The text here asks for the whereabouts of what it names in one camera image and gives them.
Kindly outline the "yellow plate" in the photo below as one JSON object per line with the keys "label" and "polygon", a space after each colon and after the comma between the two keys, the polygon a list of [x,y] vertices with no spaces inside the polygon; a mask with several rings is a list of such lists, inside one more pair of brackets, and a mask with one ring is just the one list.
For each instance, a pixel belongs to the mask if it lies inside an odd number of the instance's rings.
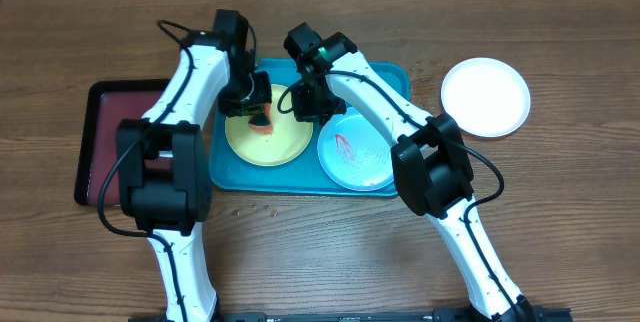
{"label": "yellow plate", "polygon": [[284,85],[272,86],[270,133],[252,128],[248,116],[225,119],[227,142],[244,161],[262,167],[282,165],[298,157],[311,141],[312,123],[298,122],[293,114],[277,110],[277,102],[285,90]]}

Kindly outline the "white pink plate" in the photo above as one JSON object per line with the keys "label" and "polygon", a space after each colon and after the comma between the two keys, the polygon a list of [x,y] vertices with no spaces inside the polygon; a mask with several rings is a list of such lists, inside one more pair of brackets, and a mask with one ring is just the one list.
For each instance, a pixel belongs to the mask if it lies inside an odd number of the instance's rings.
{"label": "white pink plate", "polygon": [[525,123],[531,94],[525,79],[509,64],[476,57],[456,64],[446,74],[441,103],[462,130],[479,137],[498,138]]}

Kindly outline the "light blue plate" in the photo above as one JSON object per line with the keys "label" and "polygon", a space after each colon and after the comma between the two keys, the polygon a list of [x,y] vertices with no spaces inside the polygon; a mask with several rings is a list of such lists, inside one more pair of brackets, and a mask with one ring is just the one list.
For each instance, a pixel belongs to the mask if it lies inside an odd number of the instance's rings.
{"label": "light blue plate", "polygon": [[373,192],[393,182],[387,141],[354,107],[322,127],[317,154],[329,178],[348,190]]}

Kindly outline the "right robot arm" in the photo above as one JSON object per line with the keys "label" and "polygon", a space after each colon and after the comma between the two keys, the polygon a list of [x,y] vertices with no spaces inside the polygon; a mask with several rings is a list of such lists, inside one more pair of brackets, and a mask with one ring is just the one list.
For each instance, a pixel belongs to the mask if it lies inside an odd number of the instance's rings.
{"label": "right robot arm", "polygon": [[386,140],[396,191],[443,238],[465,282],[472,320],[535,320],[479,217],[470,160],[496,167],[464,144],[454,119],[432,116],[398,94],[340,32],[322,38],[302,23],[288,32],[283,47],[301,76],[291,90],[297,121],[326,123],[352,106]]}

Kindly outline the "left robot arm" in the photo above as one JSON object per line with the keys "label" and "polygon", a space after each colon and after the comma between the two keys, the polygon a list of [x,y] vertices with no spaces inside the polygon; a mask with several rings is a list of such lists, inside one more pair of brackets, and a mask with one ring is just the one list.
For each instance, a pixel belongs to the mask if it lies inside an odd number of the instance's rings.
{"label": "left robot arm", "polygon": [[203,223],[212,180],[202,129],[212,110],[270,128],[271,84],[255,66],[257,39],[237,10],[217,10],[209,31],[186,28],[175,41],[180,61],[157,102],[116,132],[117,160],[104,185],[118,182],[119,204],[147,239],[167,298],[164,321],[215,321]]}

